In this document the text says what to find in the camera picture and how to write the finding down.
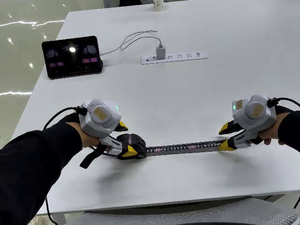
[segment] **power strip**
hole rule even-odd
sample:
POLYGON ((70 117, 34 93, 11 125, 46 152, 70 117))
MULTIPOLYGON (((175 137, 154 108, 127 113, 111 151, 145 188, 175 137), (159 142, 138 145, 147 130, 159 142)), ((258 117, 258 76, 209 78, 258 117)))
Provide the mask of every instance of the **power strip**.
POLYGON ((208 59, 206 52, 185 52, 185 53, 171 53, 165 56, 164 60, 157 60, 156 56, 143 56, 141 57, 141 64, 153 64, 153 63, 163 63, 163 62, 177 62, 177 61, 187 61, 187 60, 203 60, 208 59))

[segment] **cup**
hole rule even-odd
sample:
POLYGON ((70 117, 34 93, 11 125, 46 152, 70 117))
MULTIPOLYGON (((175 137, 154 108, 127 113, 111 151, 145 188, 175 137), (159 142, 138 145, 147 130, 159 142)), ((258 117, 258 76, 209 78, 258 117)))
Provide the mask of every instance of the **cup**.
POLYGON ((164 7, 164 0, 153 0, 155 11, 161 11, 164 7))

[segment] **white table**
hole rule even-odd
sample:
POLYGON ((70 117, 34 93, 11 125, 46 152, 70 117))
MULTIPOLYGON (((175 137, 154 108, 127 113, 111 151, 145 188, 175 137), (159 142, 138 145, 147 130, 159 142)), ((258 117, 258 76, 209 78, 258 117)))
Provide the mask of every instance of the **white table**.
MULTIPOLYGON (((14 137, 41 129, 58 110, 102 98, 120 104, 130 132, 148 146, 216 140, 232 119, 231 101, 252 94, 300 101, 300 5, 248 0, 191 0, 69 13, 58 39, 96 35, 107 52, 128 34, 158 30, 170 53, 205 50, 207 60, 141 65, 155 40, 103 57, 99 75, 49 80, 44 69, 14 137)), ((300 189, 300 153, 254 146, 118 161, 100 157, 85 170, 84 149, 63 169, 48 199, 51 212, 184 203, 300 189)), ((43 206, 39 214, 45 213, 43 206)))

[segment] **measuring tape blade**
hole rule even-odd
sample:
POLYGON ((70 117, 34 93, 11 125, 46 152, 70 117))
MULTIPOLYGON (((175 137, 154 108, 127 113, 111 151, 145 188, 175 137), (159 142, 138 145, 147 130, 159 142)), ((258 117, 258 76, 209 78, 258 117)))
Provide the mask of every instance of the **measuring tape blade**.
POLYGON ((147 156, 219 151, 225 140, 147 147, 147 156))

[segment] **white cable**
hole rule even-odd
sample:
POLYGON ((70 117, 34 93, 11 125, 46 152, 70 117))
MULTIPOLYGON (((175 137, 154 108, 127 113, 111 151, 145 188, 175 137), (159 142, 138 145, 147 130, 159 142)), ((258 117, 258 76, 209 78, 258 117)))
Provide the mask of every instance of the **white cable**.
POLYGON ((141 34, 144 34, 144 33, 156 33, 156 32, 157 32, 157 30, 146 30, 146 31, 138 31, 138 32, 135 32, 135 33, 133 33, 133 34, 130 34, 130 35, 128 35, 128 36, 124 39, 124 41, 122 42, 122 44, 121 44, 118 48, 116 48, 116 49, 114 49, 114 50, 112 50, 112 51, 109 51, 109 52, 101 53, 100 55, 106 55, 106 54, 115 52, 116 50, 120 49, 124 44, 128 43, 129 41, 131 41, 132 39, 134 39, 135 37, 137 37, 137 36, 139 36, 139 35, 141 35, 141 34))
POLYGON ((138 40, 140 40, 140 39, 142 39, 142 38, 155 38, 155 39, 159 40, 160 45, 162 45, 161 40, 160 40, 159 38, 157 38, 157 37, 139 37, 138 39, 136 39, 136 40, 134 40, 133 42, 129 43, 125 48, 121 48, 121 50, 127 49, 127 48, 128 48, 130 45, 132 45, 134 42, 136 42, 136 41, 138 41, 138 40))

